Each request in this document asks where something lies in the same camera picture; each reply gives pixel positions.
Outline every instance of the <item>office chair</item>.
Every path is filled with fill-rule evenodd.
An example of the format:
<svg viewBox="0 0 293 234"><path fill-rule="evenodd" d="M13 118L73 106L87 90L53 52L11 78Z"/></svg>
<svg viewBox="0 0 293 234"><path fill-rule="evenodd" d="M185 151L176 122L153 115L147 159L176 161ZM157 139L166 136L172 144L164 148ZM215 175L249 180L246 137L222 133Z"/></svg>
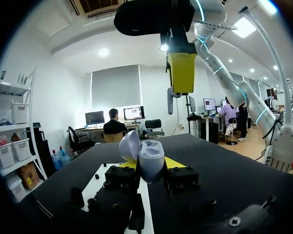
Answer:
<svg viewBox="0 0 293 234"><path fill-rule="evenodd" d="M151 130L151 132L148 132L145 134L145 137L150 138L157 138L157 137L163 137L165 136L165 133L162 129L162 122L160 119L154 119L154 120L147 120L145 121L146 130ZM153 129L160 128L161 131L154 132Z"/></svg>
<svg viewBox="0 0 293 234"><path fill-rule="evenodd" d="M233 139L233 131L234 131L234 129L236 129L236 126L237 126L237 118L230 118L229 120L228 120L228 122L229 122L229 126L227 126L227 130L229 130L230 132L231 132L231 139L230 139L230 141L227 141L227 145L236 145L238 142L236 142L236 141L233 141L232 139Z"/></svg>
<svg viewBox="0 0 293 234"><path fill-rule="evenodd" d="M86 151L96 144L86 134L81 136L77 135L72 127L68 127L67 132L70 148L74 152L80 153L81 151Z"/></svg>
<svg viewBox="0 0 293 234"><path fill-rule="evenodd" d="M118 134L103 134L103 139L105 143L121 142L126 132L120 132Z"/></svg>

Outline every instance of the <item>white board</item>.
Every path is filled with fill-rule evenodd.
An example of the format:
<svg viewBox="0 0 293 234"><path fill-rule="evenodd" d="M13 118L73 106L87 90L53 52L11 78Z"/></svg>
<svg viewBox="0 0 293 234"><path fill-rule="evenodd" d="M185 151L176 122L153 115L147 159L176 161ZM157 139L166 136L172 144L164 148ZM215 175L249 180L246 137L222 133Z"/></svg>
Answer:
<svg viewBox="0 0 293 234"><path fill-rule="evenodd" d="M89 211L88 209L88 200L93 198L94 195L102 188L102 185L105 181L105 173L111 166L119 166L119 163L107 164L106 167L102 164L99 169L96 171L95 174L99 175L99 179L96 179L95 176L91 178L85 189L83 190L83 198L85 206L82 207L82 210ZM148 197L148 189L147 183L140 179L140 185L138 188L138 193L141 194L143 207L145 210L145 228L141 231L142 234L154 234L153 229L153 222L152 222L152 214L151 214L151 207L150 207L150 200ZM125 234L136 234L135 230L129 230L126 228Z"/></svg>

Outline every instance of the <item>black table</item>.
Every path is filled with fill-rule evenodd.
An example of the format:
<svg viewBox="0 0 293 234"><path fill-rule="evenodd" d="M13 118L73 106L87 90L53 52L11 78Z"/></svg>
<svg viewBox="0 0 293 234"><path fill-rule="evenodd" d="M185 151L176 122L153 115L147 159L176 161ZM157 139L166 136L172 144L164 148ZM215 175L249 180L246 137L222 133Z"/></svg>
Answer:
<svg viewBox="0 0 293 234"><path fill-rule="evenodd" d="M217 200L212 222L224 220L249 205L263 204L270 195L278 198L283 222L293 218L293 175L188 134L156 140L162 143L166 156L192 165L200 173L202 191ZM124 160L118 143L96 145L52 175L32 194L51 213L58 212L69 203L72 187L84 189L102 163L120 161ZM148 184L148 190L155 233L163 233L163 230L178 233L181 230L179 218L168 202L163 184ZM29 209L26 199L21 205Z"/></svg>

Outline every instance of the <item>computer monitor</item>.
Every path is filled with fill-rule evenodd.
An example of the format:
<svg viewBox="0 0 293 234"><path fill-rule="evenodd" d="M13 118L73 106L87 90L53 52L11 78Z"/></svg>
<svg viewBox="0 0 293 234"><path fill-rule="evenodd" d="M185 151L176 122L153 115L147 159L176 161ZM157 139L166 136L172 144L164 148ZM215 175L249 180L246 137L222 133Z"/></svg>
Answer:
<svg viewBox="0 0 293 234"><path fill-rule="evenodd" d="M90 112L90 113L86 113L85 115L86 115L87 125L100 124L105 122L103 111Z"/></svg>
<svg viewBox="0 0 293 234"><path fill-rule="evenodd" d="M145 111L143 106L124 108L124 119L135 120L145 118Z"/></svg>
<svg viewBox="0 0 293 234"><path fill-rule="evenodd" d="M217 114L219 114L221 111L221 106L216 106L216 111L217 111Z"/></svg>
<svg viewBox="0 0 293 234"><path fill-rule="evenodd" d="M226 100L225 100L225 99L222 99L222 100L221 100L221 105L224 106L224 105L226 105L226 104L227 104Z"/></svg>
<svg viewBox="0 0 293 234"><path fill-rule="evenodd" d="M205 111L215 111L216 110L216 100L214 98L204 98Z"/></svg>
<svg viewBox="0 0 293 234"><path fill-rule="evenodd" d="M189 96L189 101L190 101L191 111L192 111L192 112L196 112L194 98L191 97L191 96Z"/></svg>

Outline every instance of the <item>cardboard box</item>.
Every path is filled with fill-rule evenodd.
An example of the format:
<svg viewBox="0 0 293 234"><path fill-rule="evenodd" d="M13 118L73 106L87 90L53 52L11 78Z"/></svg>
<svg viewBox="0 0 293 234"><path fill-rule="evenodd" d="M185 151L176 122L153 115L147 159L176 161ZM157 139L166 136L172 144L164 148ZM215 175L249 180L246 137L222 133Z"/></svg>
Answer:
<svg viewBox="0 0 293 234"><path fill-rule="evenodd" d="M25 188L32 190L39 183L39 176L37 174L34 162L30 162L22 166L19 171L19 176Z"/></svg>

